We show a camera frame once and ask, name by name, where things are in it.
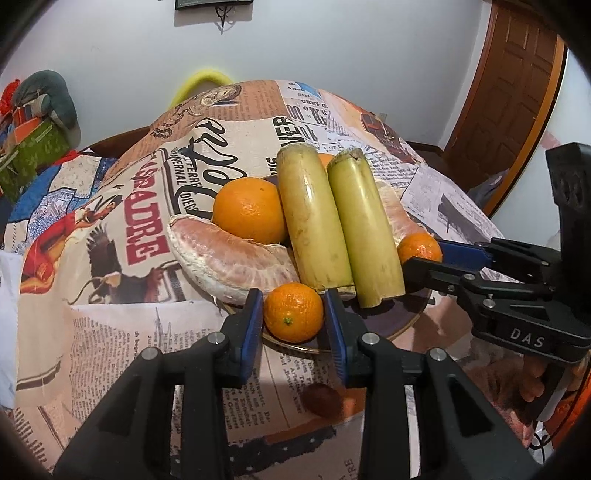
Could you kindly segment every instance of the door panel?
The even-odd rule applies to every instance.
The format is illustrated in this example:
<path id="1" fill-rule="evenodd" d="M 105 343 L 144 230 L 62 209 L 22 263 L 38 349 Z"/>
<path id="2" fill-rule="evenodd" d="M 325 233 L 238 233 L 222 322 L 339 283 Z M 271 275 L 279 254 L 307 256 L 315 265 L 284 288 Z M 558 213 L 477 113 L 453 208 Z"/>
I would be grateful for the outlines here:
<path id="1" fill-rule="evenodd" d="M 532 12 L 498 7 L 472 104 L 444 158 L 468 190 L 513 165 L 530 134 L 552 72 L 557 35 Z"/>

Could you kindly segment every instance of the plate of fruit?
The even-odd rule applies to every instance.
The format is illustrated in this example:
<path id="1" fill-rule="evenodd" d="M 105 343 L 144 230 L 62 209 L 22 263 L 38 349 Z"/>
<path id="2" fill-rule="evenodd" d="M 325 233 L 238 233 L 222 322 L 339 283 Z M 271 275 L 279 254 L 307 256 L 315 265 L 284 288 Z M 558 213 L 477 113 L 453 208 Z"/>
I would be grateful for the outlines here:
<path id="1" fill-rule="evenodd" d="M 370 331 L 393 339 L 424 310 L 430 291 L 405 292 L 401 264 L 441 261 L 437 241 L 375 179 L 360 149 L 337 156 L 292 144 L 277 175 L 244 177 L 218 192 L 211 220 L 171 217 L 167 234 L 187 275 L 232 312 L 258 288 L 263 337 L 304 352 L 330 349 L 322 294 L 336 288 Z"/>

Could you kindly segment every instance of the sugarcane piece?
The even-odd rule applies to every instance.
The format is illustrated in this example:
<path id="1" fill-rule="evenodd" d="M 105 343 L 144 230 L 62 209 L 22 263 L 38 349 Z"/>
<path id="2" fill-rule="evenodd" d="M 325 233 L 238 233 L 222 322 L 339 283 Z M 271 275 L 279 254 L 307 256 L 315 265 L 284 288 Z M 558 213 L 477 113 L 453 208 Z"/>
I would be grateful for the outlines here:
<path id="1" fill-rule="evenodd" d="M 353 297 L 353 275 L 330 184 L 318 152 L 304 143 L 277 153 L 277 179 L 300 280 Z"/>
<path id="2" fill-rule="evenodd" d="M 327 166 L 361 308 L 404 295 L 396 243 L 363 152 L 339 153 Z"/>

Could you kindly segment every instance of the wooden door frame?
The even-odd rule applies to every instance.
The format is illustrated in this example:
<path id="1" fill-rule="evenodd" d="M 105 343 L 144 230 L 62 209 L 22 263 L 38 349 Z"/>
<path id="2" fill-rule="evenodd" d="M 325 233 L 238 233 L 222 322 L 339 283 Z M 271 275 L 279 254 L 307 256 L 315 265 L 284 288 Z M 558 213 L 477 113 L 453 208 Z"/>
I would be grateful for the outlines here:
<path id="1" fill-rule="evenodd" d="M 491 4 L 491 14 L 488 18 L 488 27 L 486 29 L 486 37 L 484 40 L 484 45 L 482 47 L 482 53 L 480 54 L 480 60 L 478 61 L 478 65 L 476 66 L 476 72 L 474 74 L 474 79 L 472 80 L 472 85 L 470 85 L 470 90 L 468 90 L 468 95 L 466 96 L 466 101 L 464 102 L 464 106 L 462 107 L 462 111 L 460 112 L 460 116 L 457 118 L 456 126 L 453 128 L 452 134 L 447 141 L 445 148 L 443 149 L 443 155 L 441 156 L 443 160 L 448 161 L 450 152 L 452 148 L 456 144 L 456 140 L 462 131 L 462 127 L 466 121 L 466 117 L 468 116 L 468 112 L 472 107 L 472 103 L 474 102 L 474 98 L 476 97 L 476 92 L 478 91 L 478 87 L 480 86 L 480 82 L 482 81 L 482 75 L 484 74 L 484 68 L 486 66 L 486 62 L 488 61 L 488 55 L 491 52 L 491 45 L 492 45 L 492 36 L 495 32 L 495 25 L 496 19 L 499 12 L 499 6 L 496 2 Z"/>
<path id="2" fill-rule="evenodd" d="M 503 182 L 495 190 L 491 199 L 482 209 L 482 211 L 488 216 L 495 213 L 497 208 L 501 206 L 502 201 L 505 200 L 505 197 L 509 194 L 509 191 L 513 188 L 513 185 L 517 182 L 521 172 L 534 154 L 548 120 L 550 119 L 550 115 L 552 114 L 556 102 L 556 97 L 558 96 L 558 91 L 560 90 L 560 85 L 562 84 L 564 68 L 566 67 L 566 53 L 567 47 L 564 40 L 557 37 L 550 80 L 548 81 L 548 88 L 544 94 L 540 111 L 535 118 L 534 125 L 531 127 L 530 134 L 525 139 L 525 143 L 517 154 L 517 158 L 509 169 L 509 172 L 507 172 Z"/>

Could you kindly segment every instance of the metal screw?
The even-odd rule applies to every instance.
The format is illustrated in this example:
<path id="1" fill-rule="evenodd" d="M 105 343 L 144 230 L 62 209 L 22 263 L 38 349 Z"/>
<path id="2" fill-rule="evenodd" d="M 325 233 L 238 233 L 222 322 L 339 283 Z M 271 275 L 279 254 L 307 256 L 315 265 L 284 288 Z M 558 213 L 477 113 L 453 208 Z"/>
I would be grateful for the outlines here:
<path id="1" fill-rule="evenodd" d="M 152 360 L 158 356 L 158 349 L 155 346 L 149 346 L 142 350 L 141 355 L 144 360 Z"/>
<path id="2" fill-rule="evenodd" d="M 361 341 L 363 343 L 367 343 L 368 345 L 375 345 L 379 342 L 379 335 L 376 335 L 373 332 L 367 332 L 361 336 Z"/>
<path id="3" fill-rule="evenodd" d="M 429 356 L 433 358 L 433 360 L 441 362 L 447 358 L 447 353 L 443 348 L 432 348 L 429 350 Z"/>
<path id="4" fill-rule="evenodd" d="M 226 336 L 222 332 L 212 332 L 207 336 L 207 341 L 214 345 L 219 345 L 226 339 Z"/>

